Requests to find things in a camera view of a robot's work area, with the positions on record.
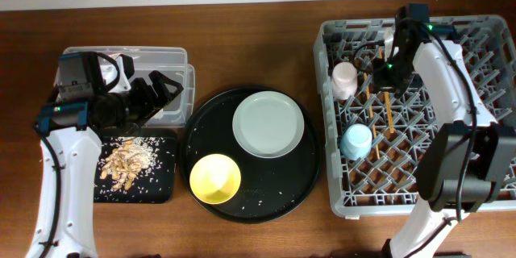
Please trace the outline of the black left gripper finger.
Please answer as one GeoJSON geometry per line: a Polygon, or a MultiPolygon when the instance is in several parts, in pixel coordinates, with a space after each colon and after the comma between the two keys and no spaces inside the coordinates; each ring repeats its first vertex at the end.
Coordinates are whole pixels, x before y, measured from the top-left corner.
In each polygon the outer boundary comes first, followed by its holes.
{"type": "Polygon", "coordinates": [[[157,107],[152,110],[145,110],[142,114],[135,118],[133,123],[138,127],[145,127],[145,124],[149,119],[152,119],[156,114],[159,114],[163,110],[162,107],[157,107]]]}
{"type": "Polygon", "coordinates": [[[150,72],[149,78],[152,81],[152,88],[156,94],[156,104],[158,107],[167,106],[178,97],[184,89],[181,83],[166,77],[157,70],[150,72]]]}

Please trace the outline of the wooden chopstick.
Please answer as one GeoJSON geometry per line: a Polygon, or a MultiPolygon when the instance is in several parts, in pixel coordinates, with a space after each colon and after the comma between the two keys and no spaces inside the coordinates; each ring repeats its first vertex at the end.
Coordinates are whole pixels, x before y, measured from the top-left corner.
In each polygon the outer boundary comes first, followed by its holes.
{"type": "MultiPolygon", "coordinates": [[[[383,59],[382,48],[379,48],[378,56],[379,56],[380,59],[383,59]]],[[[392,110],[391,110],[391,103],[390,103],[389,92],[384,91],[383,94],[384,94],[384,100],[385,100],[385,108],[386,108],[386,112],[387,112],[387,119],[388,119],[388,125],[389,125],[389,133],[393,134],[394,133],[393,115],[392,115],[392,110]]]]}
{"type": "MultiPolygon", "coordinates": [[[[363,73],[363,74],[364,74],[364,84],[365,84],[368,79],[368,74],[367,73],[363,73]]],[[[369,86],[366,84],[365,84],[365,94],[366,94],[366,101],[369,101],[371,94],[370,94],[369,86]]],[[[373,113],[371,106],[369,106],[369,108],[368,108],[368,115],[372,121],[372,119],[374,117],[374,113],[373,113]]],[[[375,139],[377,137],[377,130],[376,130],[375,123],[372,123],[372,136],[373,136],[373,139],[375,139]]],[[[378,145],[375,146],[375,153],[376,153],[377,159],[379,160],[381,158],[381,156],[380,156],[378,145]]]]}

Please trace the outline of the pink cup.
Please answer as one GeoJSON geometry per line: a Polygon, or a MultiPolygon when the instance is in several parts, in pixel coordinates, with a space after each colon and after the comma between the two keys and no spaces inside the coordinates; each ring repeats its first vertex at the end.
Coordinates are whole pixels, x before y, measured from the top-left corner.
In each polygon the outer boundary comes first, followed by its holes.
{"type": "Polygon", "coordinates": [[[350,62],[338,63],[331,74],[333,96],[338,100],[348,100],[358,87],[357,70],[350,62]]]}

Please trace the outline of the blue cup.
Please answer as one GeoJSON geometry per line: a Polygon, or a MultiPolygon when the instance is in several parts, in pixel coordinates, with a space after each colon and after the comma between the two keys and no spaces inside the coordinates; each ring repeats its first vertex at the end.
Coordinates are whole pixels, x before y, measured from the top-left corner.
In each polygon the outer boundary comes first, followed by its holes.
{"type": "Polygon", "coordinates": [[[358,160],[371,152],[372,132],[363,124],[351,125],[343,134],[339,149],[349,160],[358,160]]]}

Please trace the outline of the yellow bowl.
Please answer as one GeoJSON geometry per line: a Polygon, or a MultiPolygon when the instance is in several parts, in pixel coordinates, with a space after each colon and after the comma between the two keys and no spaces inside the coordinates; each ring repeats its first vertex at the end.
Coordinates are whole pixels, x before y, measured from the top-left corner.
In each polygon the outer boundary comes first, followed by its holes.
{"type": "Polygon", "coordinates": [[[228,202],[239,191],[241,172],[237,163],[223,154],[210,154],[198,160],[189,174],[193,196],[201,202],[218,205],[228,202]]]}

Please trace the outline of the grey plate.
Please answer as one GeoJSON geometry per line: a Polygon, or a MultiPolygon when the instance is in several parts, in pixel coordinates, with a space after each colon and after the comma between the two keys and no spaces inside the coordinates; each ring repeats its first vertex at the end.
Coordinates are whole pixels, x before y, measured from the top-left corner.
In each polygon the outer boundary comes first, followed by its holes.
{"type": "Polygon", "coordinates": [[[289,96],[265,90],[246,97],[235,109],[232,130],[239,146],[265,159],[284,156],[300,143],[305,120],[289,96]]]}

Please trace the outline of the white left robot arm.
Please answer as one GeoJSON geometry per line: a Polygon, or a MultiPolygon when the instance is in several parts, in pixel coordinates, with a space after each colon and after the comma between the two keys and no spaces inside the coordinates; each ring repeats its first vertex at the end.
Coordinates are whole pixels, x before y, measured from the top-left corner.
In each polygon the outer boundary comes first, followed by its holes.
{"type": "Polygon", "coordinates": [[[150,147],[124,140],[98,167],[102,135],[142,127],[183,91],[181,83],[153,70],[134,76],[132,57],[101,52],[63,54],[59,80],[32,128],[40,138],[43,180],[30,257],[95,257],[94,179],[114,179],[128,191],[152,162],[150,147]]]}

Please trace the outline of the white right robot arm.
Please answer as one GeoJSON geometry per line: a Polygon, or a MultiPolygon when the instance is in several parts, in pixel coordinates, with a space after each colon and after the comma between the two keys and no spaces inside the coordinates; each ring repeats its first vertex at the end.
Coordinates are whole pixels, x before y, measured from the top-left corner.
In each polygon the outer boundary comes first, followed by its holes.
{"type": "Polygon", "coordinates": [[[438,132],[414,171],[418,200],[382,253],[432,257],[455,226],[497,199],[515,156],[515,129],[499,124],[485,107],[455,27],[431,23],[426,4],[399,8],[384,46],[384,60],[373,63],[373,88],[399,98],[419,76],[438,132]]]}

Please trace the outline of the grey dishwasher rack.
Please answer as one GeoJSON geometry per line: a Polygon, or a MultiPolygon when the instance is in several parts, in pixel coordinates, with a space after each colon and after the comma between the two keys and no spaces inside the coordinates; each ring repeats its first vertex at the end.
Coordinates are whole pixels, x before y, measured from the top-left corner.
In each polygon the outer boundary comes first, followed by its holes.
{"type": "MultiPolygon", "coordinates": [[[[499,15],[434,17],[431,22],[456,28],[481,100],[500,124],[514,126],[515,46],[507,22],[499,15]]],[[[438,131],[425,87],[410,87],[400,98],[390,97],[393,134],[389,133],[384,95],[370,91],[366,101],[364,76],[358,78],[355,96],[343,102],[333,96],[333,68],[351,57],[362,68],[369,67],[379,48],[365,48],[364,44],[381,40],[385,29],[392,26],[392,19],[330,20],[321,25],[314,43],[330,205],[339,217],[409,214],[418,196],[414,170],[438,131]],[[374,113],[372,121],[369,106],[374,113]],[[339,141],[355,123],[371,130],[375,123],[377,137],[368,156],[349,160],[341,155],[339,141]]]]}

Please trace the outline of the food scraps and rice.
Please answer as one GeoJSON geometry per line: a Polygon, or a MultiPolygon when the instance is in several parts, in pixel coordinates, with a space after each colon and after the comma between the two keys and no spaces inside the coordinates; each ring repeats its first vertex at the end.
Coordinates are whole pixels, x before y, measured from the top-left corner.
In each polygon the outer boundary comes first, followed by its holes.
{"type": "Polygon", "coordinates": [[[144,182],[158,182],[158,170],[163,168],[159,161],[159,149],[163,137],[118,137],[109,141],[112,149],[105,151],[106,156],[99,160],[100,181],[108,185],[101,186],[101,192],[120,192],[127,194],[136,185],[137,192],[147,193],[144,182]]]}

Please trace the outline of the black rectangular tray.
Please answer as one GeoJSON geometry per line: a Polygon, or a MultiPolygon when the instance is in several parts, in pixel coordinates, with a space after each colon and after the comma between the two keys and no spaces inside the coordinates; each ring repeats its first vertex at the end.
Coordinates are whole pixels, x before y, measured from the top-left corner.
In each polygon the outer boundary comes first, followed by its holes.
{"type": "Polygon", "coordinates": [[[102,138],[94,179],[97,203],[164,203],[173,194],[177,134],[144,128],[134,135],[113,131],[102,138]]]}

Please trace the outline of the round black tray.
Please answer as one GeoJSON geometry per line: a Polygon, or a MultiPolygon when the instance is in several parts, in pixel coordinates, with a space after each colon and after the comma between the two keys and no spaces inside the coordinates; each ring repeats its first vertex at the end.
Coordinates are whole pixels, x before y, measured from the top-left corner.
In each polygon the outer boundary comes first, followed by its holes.
{"type": "Polygon", "coordinates": [[[265,223],[296,209],[310,195],[320,173],[323,147],[318,131],[304,106],[300,109],[305,130],[300,144],[275,159],[262,159],[244,151],[231,129],[237,106],[267,86],[237,86],[215,94],[192,114],[178,148],[178,164],[187,189],[193,166],[204,156],[223,154],[241,172],[238,192],[229,201],[211,205],[197,199],[210,213],[234,223],[265,223]]]}

